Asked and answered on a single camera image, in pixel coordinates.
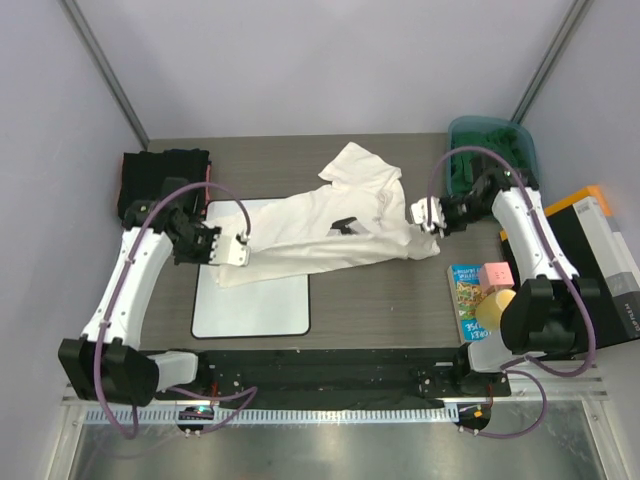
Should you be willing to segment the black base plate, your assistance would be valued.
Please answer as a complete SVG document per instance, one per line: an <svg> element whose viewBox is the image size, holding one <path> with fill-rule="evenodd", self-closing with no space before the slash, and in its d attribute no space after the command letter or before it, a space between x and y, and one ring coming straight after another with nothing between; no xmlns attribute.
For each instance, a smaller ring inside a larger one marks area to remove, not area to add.
<svg viewBox="0 0 640 480"><path fill-rule="evenodd" d="M432 376L445 388L475 396L503 374L470 371L455 348L431 349L318 349L318 350L208 350L196 355L195 381L185 391L228 400L250 387L271 391L395 390L419 384Z"/></svg>

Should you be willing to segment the white t shirt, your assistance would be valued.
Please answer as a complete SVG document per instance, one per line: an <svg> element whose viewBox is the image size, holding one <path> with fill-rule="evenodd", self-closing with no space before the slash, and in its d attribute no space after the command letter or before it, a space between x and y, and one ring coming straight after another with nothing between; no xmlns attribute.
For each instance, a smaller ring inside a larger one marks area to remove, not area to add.
<svg viewBox="0 0 640 480"><path fill-rule="evenodd" d="M436 239L406 219L400 168L350 142L319 174L320 188L210 220L251 229L249 262L214 270L222 288L439 254Z"/></svg>

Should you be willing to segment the aluminium rail frame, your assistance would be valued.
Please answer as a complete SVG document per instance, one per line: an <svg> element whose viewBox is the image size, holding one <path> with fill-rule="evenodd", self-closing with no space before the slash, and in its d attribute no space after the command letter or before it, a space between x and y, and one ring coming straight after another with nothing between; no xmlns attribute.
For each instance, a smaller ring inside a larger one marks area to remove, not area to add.
<svg viewBox="0 0 640 480"><path fill-rule="evenodd" d="M180 428L201 430L216 423L233 425L302 425L364 423L455 423L482 421L491 408L503 402L578 401L584 404L607 401L609 395L596 369L586 377L562 379L524 370L521 375L503 375L475 396L464 396L445 388L444 380L432 376L407 388L387 390L271 391L260 387L255 397L245 394L234 400L191 398L170 392L154 399L136 413L129 406L112 405L114 418L123 427L176 423Z"/></svg>

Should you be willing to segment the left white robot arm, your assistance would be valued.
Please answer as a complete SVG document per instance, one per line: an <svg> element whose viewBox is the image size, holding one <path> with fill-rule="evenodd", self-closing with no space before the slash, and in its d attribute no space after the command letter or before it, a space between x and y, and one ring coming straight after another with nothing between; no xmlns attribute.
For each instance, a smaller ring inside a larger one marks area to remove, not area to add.
<svg viewBox="0 0 640 480"><path fill-rule="evenodd" d="M140 349L146 311L166 261L207 265L213 260L222 230L202 224L200 214L210 186L169 176L154 196L135 197L125 207L105 292L80 336L63 339L58 349L80 399L143 407L172 387L193 399L211 391L213 375L200 354Z"/></svg>

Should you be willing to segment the teal plastic basket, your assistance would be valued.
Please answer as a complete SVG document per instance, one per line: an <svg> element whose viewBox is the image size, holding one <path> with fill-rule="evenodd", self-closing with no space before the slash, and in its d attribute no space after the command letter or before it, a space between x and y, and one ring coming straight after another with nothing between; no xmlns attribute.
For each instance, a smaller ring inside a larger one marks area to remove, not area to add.
<svg viewBox="0 0 640 480"><path fill-rule="evenodd" d="M450 150L463 146L483 147L498 153L512 167L529 169L538 176L533 139L516 123L494 117L462 116L449 125L448 139ZM484 167L497 166L494 160L477 152L452 156L445 166L448 193L468 193Z"/></svg>

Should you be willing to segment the pink sticky pad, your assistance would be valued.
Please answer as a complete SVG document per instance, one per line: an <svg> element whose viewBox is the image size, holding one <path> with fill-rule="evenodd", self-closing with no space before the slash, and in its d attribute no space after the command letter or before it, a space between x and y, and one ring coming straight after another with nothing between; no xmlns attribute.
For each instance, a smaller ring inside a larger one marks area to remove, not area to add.
<svg viewBox="0 0 640 480"><path fill-rule="evenodd" d="M479 285L485 294L511 289L515 282L507 262L485 263L478 272Z"/></svg>

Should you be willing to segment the black orange box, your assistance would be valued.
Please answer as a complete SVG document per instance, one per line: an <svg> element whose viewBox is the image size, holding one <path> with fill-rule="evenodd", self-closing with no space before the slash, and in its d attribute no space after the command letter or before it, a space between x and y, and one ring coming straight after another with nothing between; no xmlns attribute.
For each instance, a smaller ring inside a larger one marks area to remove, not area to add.
<svg viewBox="0 0 640 480"><path fill-rule="evenodd" d="M567 259L582 278L596 281L600 289L590 313L597 349L638 339L639 271L595 192L584 189L543 211ZM516 271L517 291L519 276L504 230L501 239Z"/></svg>

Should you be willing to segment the green t shirt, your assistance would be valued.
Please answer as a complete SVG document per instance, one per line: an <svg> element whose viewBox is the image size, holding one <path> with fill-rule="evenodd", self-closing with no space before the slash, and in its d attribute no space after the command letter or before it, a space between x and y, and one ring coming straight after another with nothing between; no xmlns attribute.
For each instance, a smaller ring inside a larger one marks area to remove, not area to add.
<svg viewBox="0 0 640 480"><path fill-rule="evenodd" d="M512 127L485 131L463 126L451 131L450 148L478 146L494 151L516 169L533 167L535 154L520 132ZM491 158L478 152L462 152L452 156L448 167L448 189L452 194L468 193L484 167L496 167Z"/></svg>

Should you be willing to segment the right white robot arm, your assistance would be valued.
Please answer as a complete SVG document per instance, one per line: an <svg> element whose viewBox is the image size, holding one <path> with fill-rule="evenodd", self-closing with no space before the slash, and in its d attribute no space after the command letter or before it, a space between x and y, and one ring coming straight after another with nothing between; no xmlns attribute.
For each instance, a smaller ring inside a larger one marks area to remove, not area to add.
<svg viewBox="0 0 640 480"><path fill-rule="evenodd" d="M595 360L590 313L600 298L598 284L582 278L563 253L533 172L516 169L485 148L479 153L494 166L483 169L465 195L429 197L426 227L445 237L492 216L507 234L520 285L497 330L458 349L453 386L462 394L475 394L499 373L524 362L560 378L578 377Z"/></svg>

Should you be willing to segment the colourful picture book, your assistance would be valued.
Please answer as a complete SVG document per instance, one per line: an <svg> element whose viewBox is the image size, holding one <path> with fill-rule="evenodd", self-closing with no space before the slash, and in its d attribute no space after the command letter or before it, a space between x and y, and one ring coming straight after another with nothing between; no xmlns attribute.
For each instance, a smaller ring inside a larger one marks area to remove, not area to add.
<svg viewBox="0 0 640 480"><path fill-rule="evenodd" d="M499 330L487 331L475 318L476 307L489 295L482 291L478 280L478 272L484 264L454 264L447 270L456 325L462 343L482 340Z"/></svg>

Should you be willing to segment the white folding board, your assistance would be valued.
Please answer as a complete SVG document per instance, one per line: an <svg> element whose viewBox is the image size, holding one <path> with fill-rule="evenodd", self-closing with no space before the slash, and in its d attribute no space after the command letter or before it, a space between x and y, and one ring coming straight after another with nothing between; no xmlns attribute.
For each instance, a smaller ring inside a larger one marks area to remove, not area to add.
<svg viewBox="0 0 640 480"><path fill-rule="evenodd" d="M195 338L302 336L309 330L306 275L221 288L215 267L199 268L191 326Z"/></svg>

